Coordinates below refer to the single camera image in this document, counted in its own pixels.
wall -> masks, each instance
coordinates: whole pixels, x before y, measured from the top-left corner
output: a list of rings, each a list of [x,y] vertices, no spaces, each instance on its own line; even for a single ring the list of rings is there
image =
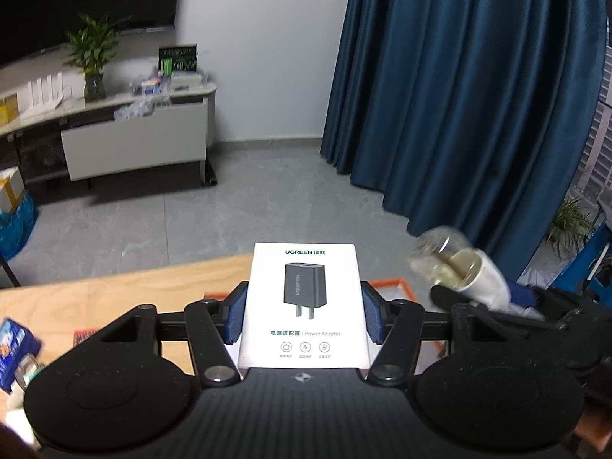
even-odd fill
[[[147,73],[160,44],[196,42],[199,64],[219,86],[218,139],[320,136],[346,6],[347,0],[179,0],[176,35],[124,38],[118,61],[106,70],[106,89],[121,90]],[[57,72],[61,62],[55,53],[0,70],[0,92]],[[73,93],[82,94],[83,79],[67,76]],[[25,94],[24,86],[18,91]]]

gray tile floor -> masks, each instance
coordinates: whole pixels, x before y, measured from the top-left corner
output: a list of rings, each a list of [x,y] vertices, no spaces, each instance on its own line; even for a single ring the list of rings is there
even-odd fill
[[[253,251],[258,241],[354,243],[362,279],[405,277],[406,218],[382,194],[353,187],[316,147],[211,153],[219,184],[202,188],[196,164],[146,169],[57,190],[35,188],[39,219],[10,261],[24,285],[150,269]]]

blue plastic bag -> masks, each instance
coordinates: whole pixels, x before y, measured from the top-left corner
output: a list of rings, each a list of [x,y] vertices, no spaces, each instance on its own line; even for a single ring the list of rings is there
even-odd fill
[[[5,260],[15,257],[26,245],[36,217],[36,208],[29,192],[26,192],[14,212],[0,214],[0,254]]]

power adapter image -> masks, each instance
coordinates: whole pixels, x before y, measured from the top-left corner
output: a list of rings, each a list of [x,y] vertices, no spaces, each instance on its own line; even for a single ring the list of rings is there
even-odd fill
[[[327,304],[325,266],[285,264],[285,303],[296,306],[296,316],[302,315],[302,307],[308,307],[308,318],[314,319],[314,309]]]

white drawer front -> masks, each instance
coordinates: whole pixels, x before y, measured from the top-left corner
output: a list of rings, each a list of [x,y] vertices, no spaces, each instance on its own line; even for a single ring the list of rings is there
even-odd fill
[[[206,158],[207,104],[62,131],[70,179]]]

